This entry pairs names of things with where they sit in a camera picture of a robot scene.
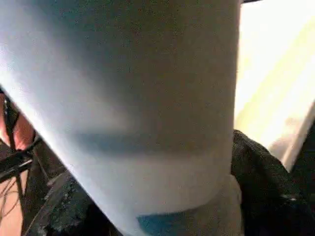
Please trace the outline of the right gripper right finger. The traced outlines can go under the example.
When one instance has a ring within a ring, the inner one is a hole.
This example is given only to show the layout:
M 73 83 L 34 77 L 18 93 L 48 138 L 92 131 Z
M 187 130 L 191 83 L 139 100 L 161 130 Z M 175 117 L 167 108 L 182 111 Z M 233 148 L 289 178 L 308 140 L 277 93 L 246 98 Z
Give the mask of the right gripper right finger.
M 231 174 L 241 192 L 246 236 L 313 236 L 315 215 L 282 163 L 239 130 L 233 132 Z

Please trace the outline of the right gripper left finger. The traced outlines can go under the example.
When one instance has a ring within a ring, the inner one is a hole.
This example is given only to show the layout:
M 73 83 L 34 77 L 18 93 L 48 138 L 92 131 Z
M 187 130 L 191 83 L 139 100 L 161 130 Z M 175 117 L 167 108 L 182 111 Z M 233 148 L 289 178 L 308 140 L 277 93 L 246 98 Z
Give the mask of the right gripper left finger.
M 69 173 L 61 174 L 31 223 L 32 236 L 117 236 L 118 231 Z

